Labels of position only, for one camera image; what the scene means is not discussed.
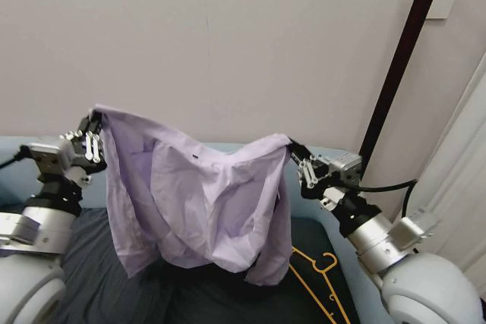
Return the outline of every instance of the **black cable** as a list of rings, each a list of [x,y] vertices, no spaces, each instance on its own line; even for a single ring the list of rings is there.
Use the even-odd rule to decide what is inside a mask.
[[[0,164],[0,170],[1,170],[2,168],[5,168],[5,167],[7,167],[7,166],[11,165],[12,163],[14,163],[14,162],[16,162],[16,161],[17,161],[17,160],[16,160],[15,158],[12,158],[12,159],[9,159],[8,161],[5,161],[5,162],[1,163],[1,164]]]
[[[417,184],[417,180],[413,180],[414,183],[409,186],[407,189],[407,192],[405,194],[405,198],[403,199],[403,204],[402,204],[402,218],[405,218],[407,216],[407,207],[409,206],[409,198],[410,195],[412,195],[412,190]]]
[[[12,163],[21,161],[22,159],[25,159],[29,156],[30,156],[29,147],[28,146],[21,146],[21,150],[18,151],[17,153],[15,153],[14,157],[12,157],[11,159],[9,159],[9,160],[7,160],[3,163],[0,163],[0,170],[5,168],[5,167],[10,166]]]
[[[403,198],[403,203],[402,203],[402,218],[404,218],[407,215],[407,207],[409,206],[410,195],[412,195],[413,188],[415,187],[416,184],[417,184],[417,180],[414,179],[407,182],[403,182],[401,184],[384,186],[384,187],[363,187],[363,186],[351,185],[346,183],[341,183],[339,186],[346,187],[354,191],[363,191],[366,193],[382,193],[385,191],[401,190],[407,187],[407,191],[405,193],[405,197]]]
[[[351,185],[351,184],[346,184],[346,183],[341,183],[339,184],[340,187],[345,187],[350,190],[354,191],[362,191],[365,193],[383,193],[386,191],[395,191],[395,190],[401,190],[405,189],[408,187],[410,189],[413,188],[417,184],[417,180],[410,180],[407,182],[402,182],[401,184],[397,185],[390,185],[390,186],[383,186],[383,187],[364,187],[364,186],[358,186],[358,185]]]

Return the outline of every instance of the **dark gray bedsheet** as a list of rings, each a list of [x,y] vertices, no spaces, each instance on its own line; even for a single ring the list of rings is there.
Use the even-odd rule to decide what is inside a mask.
[[[292,219],[292,242],[316,259],[329,263],[323,252],[333,252],[322,226],[309,219]],[[300,256],[292,265],[333,312],[337,323],[346,322],[321,274]],[[71,246],[65,256],[67,293],[54,323],[325,323],[331,322],[289,270],[280,285],[259,288],[214,265],[180,269],[154,263],[128,279],[112,244],[105,209],[85,209],[74,223]],[[351,294],[340,268],[328,273],[350,323],[359,323]]]

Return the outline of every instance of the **wrinkled fabric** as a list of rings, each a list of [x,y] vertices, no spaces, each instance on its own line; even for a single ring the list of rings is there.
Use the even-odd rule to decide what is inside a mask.
[[[215,263],[276,285],[292,254],[283,180],[289,138],[273,134],[223,153],[180,131],[105,106],[107,210],[131,277],[162,255],[183,268]]]

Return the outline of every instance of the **yellow hanger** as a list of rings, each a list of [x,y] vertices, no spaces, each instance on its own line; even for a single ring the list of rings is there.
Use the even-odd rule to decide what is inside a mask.
[[[299,249],[297,249],[297,248],[295,248],[293,246],[292,246],[292,252],[293,253],[297,253],[300,256],[304,257],[307,261],[309,261],[312,264],[312,268],[314,269],[315,272],[318,272],[318,273],[322,274],[322,276],[324,277],[324,280],[326,280],[327,286],[329,287],[329,289],[331,291],[331,295],[329,295],[329,299],[331,301],[335,301],[336,302],[336,304],[337,304],[337,306],[339,308],[339,311],[342,314],[342,317],[346,321],[346,324],[351,324],[350,321],[349,321],[349,319],[348,319],[348,316],[346,315],[346,312],[344,311],[344,308],[341,305],[341,302],[339,301],[339,298],[336,295],[336,292],[334,291],[333,286],[331,285],[331,283],[330,283],[330,281],[329,281],[329,279],[327,278],[327,275],[326,275],[326,272],[327,271],[329,271],[330,269],[332,269],[333,267],[335,267],[337,265],[337,258],[336,258],[336,256],[334,256],[332,253],[328,253],[328,252],[323,253],[322,255],[324,257],[326,257],[326,256],[327,257],[331,257],[333,259],[333,262],[330,265],[328,265],[328,267],[326,267],[324,269],[318,269],[318,267],[316,266],[316,261],[313,260],[312,258],[310,258],[307,254],[303,253],[302,251],[300,251]],[[295,267],[292,264],[289,264],[289,267],[292,270],[292,272],[294,272],[294,274],[298,278],[298,280],[305,287],[305,289],[308,291],[308,293],[312,296],[312,298],[317,303],[317,305],[322,309],[322,311],[324,312],[324,314],[326,314],[327,318],[331,321],[331,323],[332,324],[337,324],[336,320],[334,320],[334,318],[333,318],[333,313],[329,313],[326,310],[326,308],[324,307],[324,305],[320,302],[320,300],[317,298],[317,296],[315,295],[315,293],[311,290],[311,288],[309,287],[309,285],[307,285],[307,282],[305,282],[304,279],[298,274],[298,272],[295,269]]]

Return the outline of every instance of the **black metal pole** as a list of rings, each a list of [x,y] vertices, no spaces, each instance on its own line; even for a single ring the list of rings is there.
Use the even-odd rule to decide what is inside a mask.
[[[402,35],[393,55],[390,68],[388,69],[387,77],[378,97],[377,104],[371,116],[370,124],[366,130],[366,134],[359,150],[359,154],[363,157],[363,173],[368,166],[368,163],[373,153],[374,147],[377,144],[381,129],[385,124],[388,116],[388,111],[392,105],[393,98],[399,88],[400,81],[413,49],[417,43],[418,35],[424,25],[425,18],[433,0],[414,0],[410,8],[409,16],[403,27]]]

